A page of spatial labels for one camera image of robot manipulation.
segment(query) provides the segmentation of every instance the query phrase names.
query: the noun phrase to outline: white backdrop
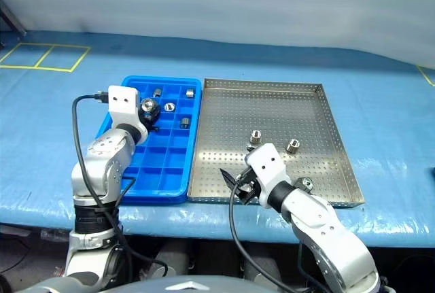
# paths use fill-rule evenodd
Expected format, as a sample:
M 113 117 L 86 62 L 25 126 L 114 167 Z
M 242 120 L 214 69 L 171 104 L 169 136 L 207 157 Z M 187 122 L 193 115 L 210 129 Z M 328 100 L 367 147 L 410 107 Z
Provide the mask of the white backdrop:
M 29 30 L 353 48 L 435 67 L 435 0 L 4 0 Z

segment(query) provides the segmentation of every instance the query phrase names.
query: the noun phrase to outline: perforated metal tray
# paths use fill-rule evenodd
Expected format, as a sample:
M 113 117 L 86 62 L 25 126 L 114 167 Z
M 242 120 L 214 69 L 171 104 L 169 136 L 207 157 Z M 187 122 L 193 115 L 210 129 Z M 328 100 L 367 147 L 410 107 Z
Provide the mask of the perforated metal tray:
M 239 174 L 249 137 L 260 130 L 274 143 L 292 180 L 313 179 L 313 194 L 334 206 L 364 202 L 321 84 L 206 79 L 189 199 L 226 202 L 230 194 L 219 168 Z M 286 152 L 298 139 L 295 155 Z

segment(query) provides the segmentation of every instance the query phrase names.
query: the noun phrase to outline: blue mat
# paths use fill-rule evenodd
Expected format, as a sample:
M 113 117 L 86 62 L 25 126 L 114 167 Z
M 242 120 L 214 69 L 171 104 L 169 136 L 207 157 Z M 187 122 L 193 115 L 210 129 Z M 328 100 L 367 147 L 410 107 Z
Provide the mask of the blue mat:
M 3 33 L 2 41 L 7 48 L 0 59 L 16 36 Z M 130 74 L 314 82 L 324 85 L 366 199 L 337 210 L 343 224 L 367 245 L 435 247 L 435 87 L 414 65 L 351 50 L 124 35 L 30 32 L 25 42 L 91 49 L 71 72 L 0 68 L 0 222 L 73 226 L 71 102 L 78 95 L 105 90 Z M 34 65 L 43 53 L 17 49 L 0 65 Z M 40 66 L 73 69 L 80 54 L 53 49 Z M 84 145 L 106 112 L 106 105 L 82 103 Z M 229 239 L 227 209 L 122 206 L 120 217 L 127 233 Z M 296 242 L 273 210 L 236 206 L 235 218 L 243 240 Z

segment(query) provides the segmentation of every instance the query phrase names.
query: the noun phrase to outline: blue plastic tray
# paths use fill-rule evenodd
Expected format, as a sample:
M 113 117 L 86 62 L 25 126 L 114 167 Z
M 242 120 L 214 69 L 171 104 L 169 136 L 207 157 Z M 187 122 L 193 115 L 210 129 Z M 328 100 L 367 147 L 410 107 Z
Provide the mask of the blue plastic tray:
M 162 96 L 155 98 L 162 112 L 156 123 L 159 131 L 150 133 L 144 143 L 136 147 L 133 160 L 125 170 L 125 177 L 136 182 L 126 193 L 123 203 L 182 203 L 187 200 L 190 169 L 194 154 L 196 130 L 201 106 L 201 83 L 196 79 L 174 77 L 126 77 L 123 86 L 136 88 L 141 99 L 152 97 L 161 88 Z M 186 90 L 195 90 L 194 98 L 186 97 Z M 165 112 L 165 103 L 174 103 L 175 111 Z M 190 118 L 190 128 L 180 128 L 182 118 Z M 97 137 L 111 127 L 106 115 Z M 130 179 L 122 180 L 122 189 Z

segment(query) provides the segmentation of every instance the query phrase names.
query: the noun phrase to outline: yellow tape line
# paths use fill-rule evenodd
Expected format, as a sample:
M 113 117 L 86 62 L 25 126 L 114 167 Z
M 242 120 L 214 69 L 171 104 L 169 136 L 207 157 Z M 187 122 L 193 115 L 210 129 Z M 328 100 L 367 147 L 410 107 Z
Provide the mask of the yellow tape line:
M 0 58 L 0 63 L 2 63 L 10 54 L 12 54 L 18 47 L 21 45 L 33 45 L 33 46 L 51 46 L 42 56 L 41 58 L 36 62 L 35 65 L 28 66 L 28 65 L 2 65 L 0 64 L 0 68 L 4 69 L 28 69 L 28 70 L 44 70 L 44 71 L 59 71 L 59 72 L 69 72 L 75 70 L 75 68 L 80 64 L 80 62 L 83 60 L 83 58 L 89 53 L 91 47 L 90 46 L 80 46 L 80 45 L 67 45 L 67 44 L 38 44 L 38 43 L 18 43 L 15 45 L 14 48 L 12 48 L 5 56 Z M 40 67 L 39 65 L 42 63 L 42 61 L 51 53 L 51 51 L 55 47 L 67 47 L 67 48 L 83 48 L 85 51 L 82 55 L 76 60 L 74 65 L 70 69 L 66 68 L 60 68 L 60 67 Z
M 430 84 L 432 87 L 435 87 L 435 83 L 432 82 L 432 80 L 426 75 L 426 73 L 423 71 L 423 69 L 419 65 L 416 65 L 416 67 L 418 68 L 420 73 L 423 75 L 423 77 L 426 79 L 428 84 Z

